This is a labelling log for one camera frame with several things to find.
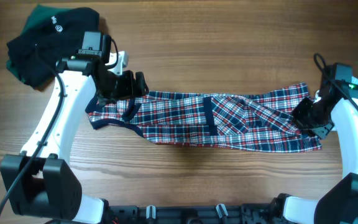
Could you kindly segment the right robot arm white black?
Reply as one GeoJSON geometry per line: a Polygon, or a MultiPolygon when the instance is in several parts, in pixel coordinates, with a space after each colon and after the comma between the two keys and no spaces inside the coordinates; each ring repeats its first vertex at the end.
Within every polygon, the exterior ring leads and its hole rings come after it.
{"type": "Polygon", "coordinates": [[[310,136],[325,138],[337,131],[342,179],[319,200],[288,196],[283,217],[294,223],[358,223],[358,85],[352,67],[342,63],[319,65],[322,73],[317,99],[305,98],[293,120],[310,136]]]}

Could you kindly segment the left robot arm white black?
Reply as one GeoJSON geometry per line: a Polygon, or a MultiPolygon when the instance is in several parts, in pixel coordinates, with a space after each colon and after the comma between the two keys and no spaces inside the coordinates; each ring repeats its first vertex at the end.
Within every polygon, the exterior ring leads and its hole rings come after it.
{"type": "Polygon", "coordinates": [[[83,193],[70,169],[70,153],[91,100],[104,106],[148,93],[143,73],[128,70],[127,61],[111,36],[87,31],[81,47],[56,62],[55,86],[34,133],[20,153],[1,161],[2,204],[51,223],[112,223],[108,201],[83,193]]]}

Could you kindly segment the plaid red navy white garment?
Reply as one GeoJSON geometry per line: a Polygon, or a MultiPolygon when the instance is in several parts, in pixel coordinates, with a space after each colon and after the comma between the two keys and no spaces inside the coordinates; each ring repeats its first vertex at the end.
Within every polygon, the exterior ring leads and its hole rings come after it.
{"type": "Polygon", "coordinates": [[[85,111],[94,129],[120,126],[155,144],[306,152],[322,144],[295,126],[291,112],[309,96],[305,83],[261,95],[150,91],[105,106],[93,97],[85,111]]]}

